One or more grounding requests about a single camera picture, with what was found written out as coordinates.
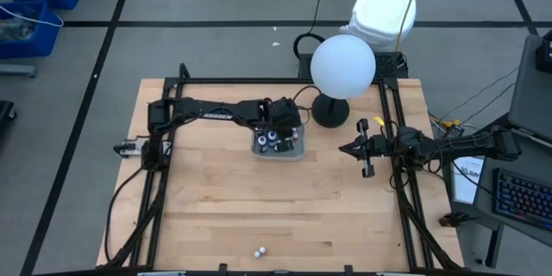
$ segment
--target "wooden table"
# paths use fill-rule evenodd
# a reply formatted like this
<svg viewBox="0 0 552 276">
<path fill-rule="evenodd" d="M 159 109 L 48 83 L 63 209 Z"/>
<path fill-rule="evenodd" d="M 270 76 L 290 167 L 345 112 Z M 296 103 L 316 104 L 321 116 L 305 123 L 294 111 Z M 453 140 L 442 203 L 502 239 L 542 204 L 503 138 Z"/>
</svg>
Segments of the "wooden table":
<svg viewBox="0 0 552 276">
<path fill-rule="evenodd" d="M 129 137 L 147 134 L 147 103 L 160 99 L 163 79 L 144 79 L 136 100 Z M 185 85 L 184 96 L 212 101 L 293 97 L 302 85 Z M 427 107 L 417 79 L 399 80 L 406 123 L 431 136 Z M 304 91 L 298 104 L 311 106 L 317 92 Z M 392 115 L 395 116 L 391 93 Z M 314 121 L 306 125 L 304 158 L 298 162 L 257 160 L 251 133 L 232 122 L 199 120 L 177 130 L 154 268 L 157 270 L 231 271 L 407 271 L 398 203 L 388 180 L 389 158 L 374 158 L 376 176 L 364 179 L 362 163 L 337 150 L 358 134 L 365 117 L 369 134 L 380 132 L 373 120 L 382 115 L 379 89 L 371 86 L 348 100 L 350 115 L 337 129 Z M 140 165 L 122 160 L 117 186 Z M 145 173 L 120 193 L 113 210 L 110 253 L 135 227 Z M 450 212 L 441 179 L 418 173 L 419 190 L 430 232 L 463 265 L 455 229 L 438 218 Z M 413 228 L 417 262 L 423 265 L 419 235 Z M 144 247 L 149 232 L 144 237 Z M 259 247 L 267 248 L 260 259 Z M 145 253 L 141 251 L 141 262 Z M 105 262 L 100 251 L 98 264 Z"/>
</svg>

